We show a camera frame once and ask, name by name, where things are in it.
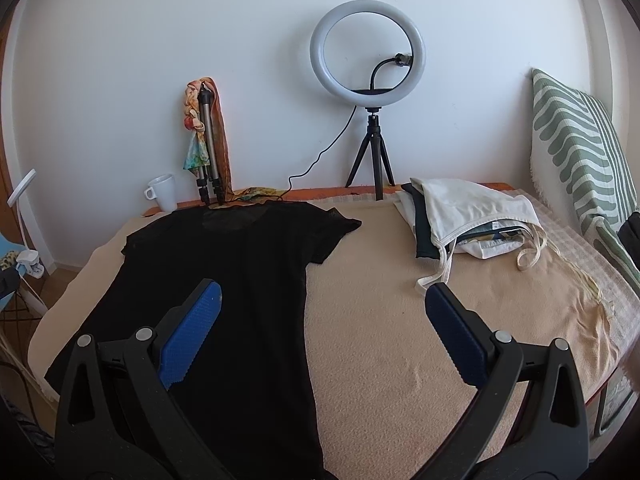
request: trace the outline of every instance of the green striped pillow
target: green striped pillow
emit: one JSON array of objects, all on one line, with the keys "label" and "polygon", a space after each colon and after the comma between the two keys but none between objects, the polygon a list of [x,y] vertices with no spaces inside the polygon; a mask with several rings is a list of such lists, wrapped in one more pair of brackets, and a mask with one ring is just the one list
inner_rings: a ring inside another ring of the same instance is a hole
[{"label": "green striped pillow", "polygon": [[553,212],[581,232],[640,296],[640,272],[616,233],[638,208],[604,105],[533,71],[531,176]]}]

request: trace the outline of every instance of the white mug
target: white mug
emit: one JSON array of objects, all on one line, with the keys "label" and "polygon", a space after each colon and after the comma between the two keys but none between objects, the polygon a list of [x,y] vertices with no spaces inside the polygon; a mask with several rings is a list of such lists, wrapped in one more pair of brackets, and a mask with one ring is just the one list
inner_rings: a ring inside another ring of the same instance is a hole
[{"label": "white mug", "polygon": [[175,181],[172,174],[166,174],[153,179],[145,189],[147,200],[155,199],[162,211],[170,213],[178,209],[175,201]]}]

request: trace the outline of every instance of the black t-shirt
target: black t-shirt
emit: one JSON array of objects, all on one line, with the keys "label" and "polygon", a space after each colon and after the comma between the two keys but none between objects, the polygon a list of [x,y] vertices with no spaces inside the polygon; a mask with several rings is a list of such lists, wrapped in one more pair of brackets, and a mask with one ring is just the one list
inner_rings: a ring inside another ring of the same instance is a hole
[{"label": "black t-shirt", "polygon": [[306,265],[321,264],[360,223],[295,202],[193,208],[156,220],[127,237],[120,271],[47,381],[60,391],[79,335],[129,338],[211,278],[222,309],[171,395],[236,478],[321,478],[305,355]]}]

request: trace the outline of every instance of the wooden door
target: wooden door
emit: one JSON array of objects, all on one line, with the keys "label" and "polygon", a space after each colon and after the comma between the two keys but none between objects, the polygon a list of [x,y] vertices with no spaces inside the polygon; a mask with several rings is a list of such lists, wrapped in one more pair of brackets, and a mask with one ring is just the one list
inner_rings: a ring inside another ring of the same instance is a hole
[{"label": "wooden door", "polygon": [[[6,40],[9,33],[9,27],[11,25],[12,18],[9,17],[2,30],[0,30],[0,90],[2,85],[2,64],[4,62],[4,51],[6,49]],[[0,108],[0,118],[2,117],[2,108]],[[2,137],[2,123],[0,122],[0,233],[10,242],[15,244],[22,243],[22,236],[20,235],[20,226],[18,225],[18,214],[15,207],[9,208],[6,204],[9,195],[14,191],[11,184],[11,178],[9,176],[9,168],[6,163],[6,153],[4,152],[4,138]],[[31,237],[25,228],[25,236],[27,237],[27,243],[30,247],[33,247]],[[31,276],[27,277],[29,284],[34,288],[37,293],[40,293],[44,282],[47,278],[47,274],[39,279],[35,280]]]}]

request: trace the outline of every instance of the beige blanket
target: beige blanket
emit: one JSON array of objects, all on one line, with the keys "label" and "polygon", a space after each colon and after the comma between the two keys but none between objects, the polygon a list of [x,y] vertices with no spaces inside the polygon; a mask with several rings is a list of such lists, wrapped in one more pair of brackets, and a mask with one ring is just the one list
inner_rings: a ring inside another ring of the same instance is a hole
[{"label": "beige blanket", "polygon": [[[324,264],[308,268],[305,317],[325,467],[341,480],[410,478],[475,390],[462,383],[425,316],[414,285],[429,269],[414,258],[413,235],[396,208],[361,202],[338,209],[363,225]],[[44,381],[50,363],[113,281],[126,235],[155,218],[129,221],[98,248],[41,321],[28,360],[53,396]],[[449,286],[492,330],[545,345],[567,339],[587,399],[616,365],[602,304],[552,250],[526,272],[513,254],[485,261],[456,254]],[[516,409],[513,402],[489,452],[499,449]]]}]

